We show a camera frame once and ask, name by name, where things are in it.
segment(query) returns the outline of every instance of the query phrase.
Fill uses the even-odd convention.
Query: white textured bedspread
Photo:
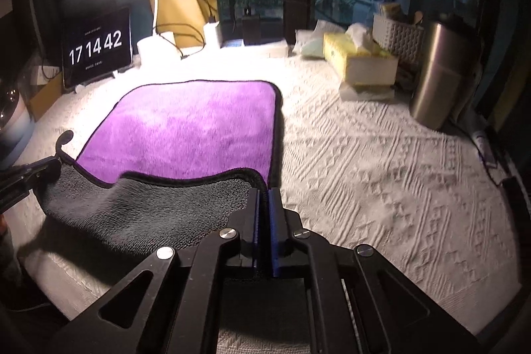
[[[339,79],[324,61],[229,61],[204,51],[157,71],[131,69],[79,95],[63,95],[37,123],[19,163],[54,154],[56,139],[68,129],[74,138],[63,148],[76,157],[126,92],[191,79],[261,79],[279,87],[285,119],[282,199],[305,227],[336,245],[375,246],[471,332],[516,294],[518,260],[509,216],[472,144],[420,126],[404,103],[342,102]],[[17,245],[33,245],[24,257],[29,273],[68,318],[108,289],[75,260],[32,242],[44,221],[33,195],[6,215]],[[296,297],[290,289],[297,290],[270,295],[288,303]],[[242,296],[246,305],[256,300],[245,289],[232,292],[226,295]],[[293,335],[305,327],[290,327],[288,315],[271,318],[270,325],[285,333],[274,340],[230,324],[221,331],[218,352],[308,352],[305,338]]]

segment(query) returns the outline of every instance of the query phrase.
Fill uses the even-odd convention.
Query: yellow tissue box
[[[395,83],[398,59],[377,44],[371,52],[356,46],[348,35],[325,34],[323,52],[341,80],[351,86]]]

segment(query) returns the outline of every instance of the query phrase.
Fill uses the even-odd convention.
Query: digital clock display
[[[110,75],[132,59],[128,8],[69,26],[63,36],[64,87]]]

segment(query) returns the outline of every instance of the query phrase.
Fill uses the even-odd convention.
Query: small black box
[[[258,14],[242,17],[242,34],[245,45],[256,45],[260,43],[262,37],[260,32],[260,16]]]

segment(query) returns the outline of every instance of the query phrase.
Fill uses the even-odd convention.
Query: black gripper frame
[[[330,245],[283,208],[278,189],[260,215],[259,197],[250,190],[246,208],[196,247],[152,253],[62,328],[47,352],[215,353],[223,280],[264,275],[304,280],[313,354],[482,352],[374,248]]]
[[[0,173],[0,215],[23,200],[41,182],[54,182],[61,174],[61,161],[49,156]]]

